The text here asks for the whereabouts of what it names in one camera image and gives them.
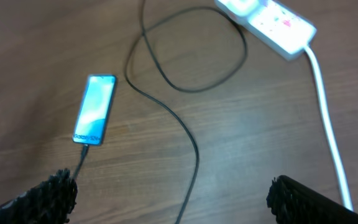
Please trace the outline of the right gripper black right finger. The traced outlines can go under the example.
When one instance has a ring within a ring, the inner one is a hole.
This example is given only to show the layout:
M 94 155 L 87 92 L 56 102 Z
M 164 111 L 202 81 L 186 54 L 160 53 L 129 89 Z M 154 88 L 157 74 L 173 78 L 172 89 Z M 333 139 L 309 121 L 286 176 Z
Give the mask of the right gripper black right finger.
M 266 201 L 278 224 L 358 224 L 358 213 L 286 175 L 272 180 Z

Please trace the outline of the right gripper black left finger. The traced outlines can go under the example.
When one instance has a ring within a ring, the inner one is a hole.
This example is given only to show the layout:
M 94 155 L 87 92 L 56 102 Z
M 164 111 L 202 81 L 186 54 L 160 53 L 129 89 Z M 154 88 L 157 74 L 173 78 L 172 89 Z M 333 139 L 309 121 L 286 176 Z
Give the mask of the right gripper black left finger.
M 48 180 L 0 205 L 0 224 L 69 223 L 77 193 L 70 170 L 58 170 Z

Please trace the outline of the Galaxy S24+ smartphone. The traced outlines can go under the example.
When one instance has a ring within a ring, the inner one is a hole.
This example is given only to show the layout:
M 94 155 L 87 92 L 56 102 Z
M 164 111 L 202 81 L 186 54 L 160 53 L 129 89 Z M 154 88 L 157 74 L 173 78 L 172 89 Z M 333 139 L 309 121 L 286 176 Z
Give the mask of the Galaxy S24+ smartphone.
M 117 78 L 111 74 L 92 74 L 86 81 L 72 140 L 99 146 L 103 143 Z

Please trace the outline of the white charger plug adapter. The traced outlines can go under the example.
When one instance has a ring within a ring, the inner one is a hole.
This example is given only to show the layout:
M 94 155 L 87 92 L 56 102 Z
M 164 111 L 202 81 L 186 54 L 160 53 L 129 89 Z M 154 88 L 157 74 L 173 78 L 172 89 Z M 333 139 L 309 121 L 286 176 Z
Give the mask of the white charger plug adapter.
M 228 0 L 226 4 L 226 7 L 237 16 L 248 16 L 259 6 L 259 0 Z

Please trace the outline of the white power strip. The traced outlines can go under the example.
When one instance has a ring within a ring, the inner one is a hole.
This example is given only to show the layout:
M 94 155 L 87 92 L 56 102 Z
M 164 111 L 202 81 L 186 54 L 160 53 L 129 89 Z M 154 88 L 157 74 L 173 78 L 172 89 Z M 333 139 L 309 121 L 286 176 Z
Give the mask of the white power strip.
M 220 10 L 235 23 L 271 47 L 287 60 L 297 58 L 313 39 L 315 26 L 274 0 L 259 0 L 260 6 L 248 16 L 237 16 L 227 7 L 228 0 L 215 0 Z

